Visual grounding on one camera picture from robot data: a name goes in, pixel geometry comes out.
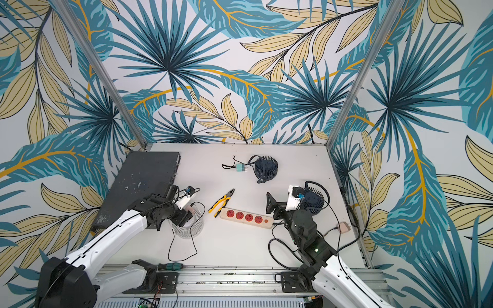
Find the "beige red power strip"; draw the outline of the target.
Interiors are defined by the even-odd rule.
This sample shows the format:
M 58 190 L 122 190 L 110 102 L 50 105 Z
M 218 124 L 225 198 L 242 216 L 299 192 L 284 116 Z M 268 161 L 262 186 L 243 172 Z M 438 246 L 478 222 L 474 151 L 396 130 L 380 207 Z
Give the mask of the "beige red power strip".
M 243 210 L 231 209 L 225 207 L 220 213 L 220 218 L 236 223 L 242 223 L 255 227 L 271 229 L 274 219 L 269 216 L 254 214 Z

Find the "pink USB power adapter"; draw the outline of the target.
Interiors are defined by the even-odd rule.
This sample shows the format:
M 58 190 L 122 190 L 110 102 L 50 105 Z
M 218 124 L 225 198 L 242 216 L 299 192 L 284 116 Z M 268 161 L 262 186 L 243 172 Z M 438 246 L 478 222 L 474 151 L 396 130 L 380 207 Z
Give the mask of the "pink USB power adapter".
M 194 214 L 195 213 L 195 208 L 194 206 L 192 205 L 189 205 L 187 208 L 186 208 L 191 214 Z

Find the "navy desk fan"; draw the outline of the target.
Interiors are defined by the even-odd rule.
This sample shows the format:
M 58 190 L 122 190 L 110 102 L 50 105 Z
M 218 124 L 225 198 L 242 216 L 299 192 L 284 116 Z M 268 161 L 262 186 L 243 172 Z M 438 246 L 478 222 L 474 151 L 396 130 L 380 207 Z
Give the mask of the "navy desk fan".
M 318 182 L 305 181 L 303 195 L 300 207 L 308 210 L 312 215 L 319 214 L 330 205 L 330 195 L 327 189 Z
M 254 155 L 247 164 L 253 167 L 258 184 L 273 180 L 279 168 L 277 160 L 271 156 Z

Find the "white desk fan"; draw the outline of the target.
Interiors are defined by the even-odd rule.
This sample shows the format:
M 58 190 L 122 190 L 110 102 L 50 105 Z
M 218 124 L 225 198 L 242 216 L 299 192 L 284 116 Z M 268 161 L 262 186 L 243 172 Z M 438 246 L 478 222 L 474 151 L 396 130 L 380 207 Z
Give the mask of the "white desk fan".
M 203 209 L 202 204 L 199 202 L 194 202 L 191 205 L 194 206 L 195 213 L 192 214 L 192 217 L 182 227 L 170 222 L 175 234 L 182 239 L 191 239 L 192 237 L 198 236 L 204 226 L 202 216 L 205 209 Z

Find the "teal USB power adapter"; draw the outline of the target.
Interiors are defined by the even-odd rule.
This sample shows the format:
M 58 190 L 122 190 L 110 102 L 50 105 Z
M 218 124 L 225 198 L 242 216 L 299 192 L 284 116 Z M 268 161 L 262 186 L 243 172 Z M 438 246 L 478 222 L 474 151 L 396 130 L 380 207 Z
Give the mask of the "teal USB power adapter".
M 236 171 L 237 172 L 244 172 L 245 171 L 245 164 L 242 164 L 242 163 L 236 164 Z

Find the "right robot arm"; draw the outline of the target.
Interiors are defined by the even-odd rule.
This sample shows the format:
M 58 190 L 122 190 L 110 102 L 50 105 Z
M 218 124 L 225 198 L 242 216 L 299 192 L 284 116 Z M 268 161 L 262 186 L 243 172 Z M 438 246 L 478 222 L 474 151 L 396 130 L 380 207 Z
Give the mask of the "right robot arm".
M 336 307 L 391 307 L 350 269 L 339 253 L 318 233 L 305 209 L 288 210 L 286 201 L 267 193 L 267 214 L 282 219 L 303 265 L 297 269 L 299 284 L 326 297 Z

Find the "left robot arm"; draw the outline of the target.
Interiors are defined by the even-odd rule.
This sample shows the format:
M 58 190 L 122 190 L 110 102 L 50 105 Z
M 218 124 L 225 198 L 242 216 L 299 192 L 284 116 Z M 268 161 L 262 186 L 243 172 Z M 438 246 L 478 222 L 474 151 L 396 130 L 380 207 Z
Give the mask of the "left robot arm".
M 144 260 L 103 276 L 98 273 L 116 252 L 147 228 L 160 230 L 166 220 L 184 226 L 193 216 L 185 206 L 196 193 L 191 186 L 179 189 L 170 185 L 163 195 L 152 193 L 139 198 L 96 239 L 63 259 L 51 258 L 42 266 L 34 306 L 95 307 L 128 290 L 154 292 L 160 286 L 158 267 Z

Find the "dark grey board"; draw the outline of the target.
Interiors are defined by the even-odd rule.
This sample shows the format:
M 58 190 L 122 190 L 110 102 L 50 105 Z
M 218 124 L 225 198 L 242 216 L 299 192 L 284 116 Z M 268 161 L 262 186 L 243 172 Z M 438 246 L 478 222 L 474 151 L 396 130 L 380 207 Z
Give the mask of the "dark grey board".
M 181 155 L 178 152 L 136 152 L 128 154 L 91 230 L 113 224 L 132 202 L 152 193 L 165 195 L 175 180 Z

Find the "yellow black pliers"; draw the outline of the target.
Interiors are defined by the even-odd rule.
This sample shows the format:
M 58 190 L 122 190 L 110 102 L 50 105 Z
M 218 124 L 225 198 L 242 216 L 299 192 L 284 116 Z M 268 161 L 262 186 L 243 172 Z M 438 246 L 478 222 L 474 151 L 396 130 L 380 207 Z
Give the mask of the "yellow black pliers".
M 218 209 L 217 212 L 214 214 L 214 217 L 217 217 L 218 215 L 220 215 L 222 209 L 226 207 L 226 205 L 228 204 L 228 202 L 231 199 L 231 197 L 234 194 L 234 192 L 235 192 L 235 188 L 231 189 L 228 193 L 226 193 L 225 195 L 223 195 L 208 210 L 208 213 L 212 213 L 215 209 Z

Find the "green handled screwdriver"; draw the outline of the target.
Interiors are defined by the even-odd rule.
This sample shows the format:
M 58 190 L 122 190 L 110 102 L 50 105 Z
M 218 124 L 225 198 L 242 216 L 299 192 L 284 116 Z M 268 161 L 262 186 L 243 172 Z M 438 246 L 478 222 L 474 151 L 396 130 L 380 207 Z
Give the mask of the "green handled screwdriver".
M 166 263 L 166 264 L 158 264 L 157 269 L 160 272 L 175 272 L 180 271 L 183 268 L 182 263 Z

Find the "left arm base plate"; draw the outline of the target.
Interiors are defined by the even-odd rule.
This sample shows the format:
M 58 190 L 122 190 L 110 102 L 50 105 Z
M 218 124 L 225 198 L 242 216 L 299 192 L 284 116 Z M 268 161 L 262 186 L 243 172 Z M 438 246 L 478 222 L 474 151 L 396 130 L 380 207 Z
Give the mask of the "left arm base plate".
M 123 291 L 126 295 L 173 294 L 178 282 L 177 272 L 158 272 L 155 278 L 145 281 L 143 286 Z

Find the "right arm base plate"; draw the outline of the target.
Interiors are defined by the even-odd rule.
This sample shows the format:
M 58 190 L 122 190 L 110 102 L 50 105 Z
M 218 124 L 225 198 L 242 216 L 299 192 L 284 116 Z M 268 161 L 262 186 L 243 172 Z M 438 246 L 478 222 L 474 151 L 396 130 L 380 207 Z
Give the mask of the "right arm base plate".
M 281 285 L 283 293 L 317 293 L 313 288 L 314 278 L 314 275 L 291 271 L 274 275 L 274 280 Z

